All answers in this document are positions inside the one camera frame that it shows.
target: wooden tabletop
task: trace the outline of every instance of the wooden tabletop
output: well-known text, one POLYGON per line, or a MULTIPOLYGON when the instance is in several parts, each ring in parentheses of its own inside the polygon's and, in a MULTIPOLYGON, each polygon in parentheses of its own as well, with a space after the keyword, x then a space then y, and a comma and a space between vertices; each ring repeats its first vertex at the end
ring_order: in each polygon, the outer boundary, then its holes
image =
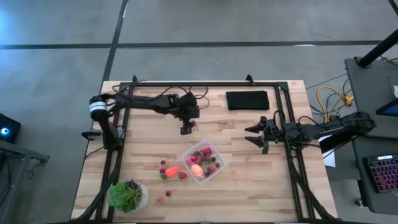
MULTIPOLYGON (((287 81, 296 118, 312 117, 304 82, 287 81)), ((111 93, 111 87, 120 82, 104 82, 102 93, 111 93)), ((135 95, 155 96, 164 87, 134 88, 135 95)), ((201 94, 204 88, 193 88, 194 94, 201 94)), ((182 95, 182 90, 171 89, 168 93, 182 95)), ((126 131, 126 144, 121 165, 120 181, 135 179, 148 188, 150 199, 138 213, 115 211, 114 222, 287 222, 296 221, 296 213, 286 154, 283 143, 270 142, 268 155, 246 141, 245 136, 258 136, 244 128, 259 122, 260 116, 271 118, 277 110, 275 91, 271 87, 209 87, 209 107, 200 111, 197 127, 192 134, 181 136, 182 122, 171 115, 164 116, 149 110, 130 110, 126 131), (265 90, 268 93, 270 110, 229 111, 226 91, 265 90), (197 184, 191 177, 179 180, 174 177, 160 178, 160 161, 167 159, 170 166, 187 170, 181 155, 203 139, 210 140, 227 162, 213 179, 204 185, 197 184), (172 192, 163 202, 159 195, 172 192)), ((207 105, 199 100, 200 107, 207 105)), ((87 153, 102 146, 102 140, 89 143, 87 153)), ((81 179, 73 207, 72 218, 83 213, 98 193, 103 175, 105 150, 88 157, 83 165, 81 179)), ((333 216, 337 216, 330 190, 322 154, 317 147, 303 150, 305 166, 312 192, 333 216)), ((305 211, 303 194, 300 196, 305 211)), ((104 217, 108 206, 104 206, 104 217)))

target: black cloth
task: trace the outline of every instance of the black cloth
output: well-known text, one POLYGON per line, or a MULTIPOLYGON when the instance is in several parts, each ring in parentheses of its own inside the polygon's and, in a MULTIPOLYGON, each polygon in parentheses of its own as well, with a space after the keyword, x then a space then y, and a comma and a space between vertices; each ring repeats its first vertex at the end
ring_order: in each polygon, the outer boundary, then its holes
POLYGON ((268 110, 269 101, 266 91, 226 92, 229 110, 268 110))

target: clear plastic tray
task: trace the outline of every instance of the clear plastic tray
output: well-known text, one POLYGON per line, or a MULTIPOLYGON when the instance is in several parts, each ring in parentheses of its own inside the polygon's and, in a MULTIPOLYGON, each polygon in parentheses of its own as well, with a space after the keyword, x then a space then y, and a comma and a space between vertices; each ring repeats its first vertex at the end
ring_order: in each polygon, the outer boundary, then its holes
MULTIPOLYGON (((203 157, 202 154, 203 153, 201 153, 201 155, 197 157, 198 161, 201 160, 200 159, 201 157, 203 157)), ((182 154, 181 159, 182 159, 182 162, 184 163, 184 166, 188 169, 188 172, 190 173, 192 178, 195 179, 195 181, 198 184, 204 184, 204 183, 208 182, 211 178, 213 178, 216 174, 221 172, 226 167, 225 160, 223 159, 221 154, 218 152, 216 146, 213 145, 213 143, 211 143, 211 141, 209 141, 209 140, 202 140, 198 144, 194 145, 192 148, 190 148, 188 151, 186 151, 182 154), (201 150, 204 150, 207 147, 209 147, 211 150, 210 157, 215 157, 216 161, 210 162, 209 164, 207 164, 205 161, 202 161, 200 166, 203 169, 203 175, 200 177, 195 177, 191 171, 191 166, 194 165, 194 163, 195 163, 195 162, 192 162, 191 155, 194 154, 196 151, 200 152, 201 150), (208 170, 208 167, 214 167, 215 171, 213 173, 209 174, 208 177, 206 177, 205 174, 208 170)))

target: keyboard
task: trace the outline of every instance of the keyboard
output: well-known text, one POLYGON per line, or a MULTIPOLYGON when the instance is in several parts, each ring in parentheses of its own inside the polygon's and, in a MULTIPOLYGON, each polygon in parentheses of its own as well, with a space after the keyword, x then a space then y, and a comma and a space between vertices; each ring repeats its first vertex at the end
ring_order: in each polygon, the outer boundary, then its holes
POLYGON ((398 191, 398 154, 364 159, 377 193, 398 191))

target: gray floor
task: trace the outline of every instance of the gray floor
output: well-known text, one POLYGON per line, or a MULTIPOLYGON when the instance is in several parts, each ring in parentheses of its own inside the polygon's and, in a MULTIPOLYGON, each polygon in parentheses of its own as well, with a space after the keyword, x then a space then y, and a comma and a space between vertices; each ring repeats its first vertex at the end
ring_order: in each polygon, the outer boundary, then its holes
MULTIPOLYGON (((109 44, 121 4, 1 1, 0 44, 109 44)), ((397 21, 387 0, 130 0, 119 42, 381 40, 397 21)), ((118 49, 109 79, 300 79, 312 86, 309 100, 320 108, 314 85, 344 74, 345 58, 373 47, 118 49)), ((87 144, 80 133, 91 124, 88 99, 100 89, 108 54, 109 49, 0 50, 0 95, 6 96, 0 112, 22 123, 18 144, 51 154, 24 181, 14 223, 69 219, 87 144)), ((385 54, 395 55, 397 47, 385 54)), ((322 85, 340 90, 346 79, 322 85)), ((329 94, 323 92, 322 100, 329 94)), ((340 113, 352 111, 355 105, 340 113)), ((355 181, 331 178, 331 187, 340 218, 395 223, 395 216, 353 204, 359 196, 355 181)))

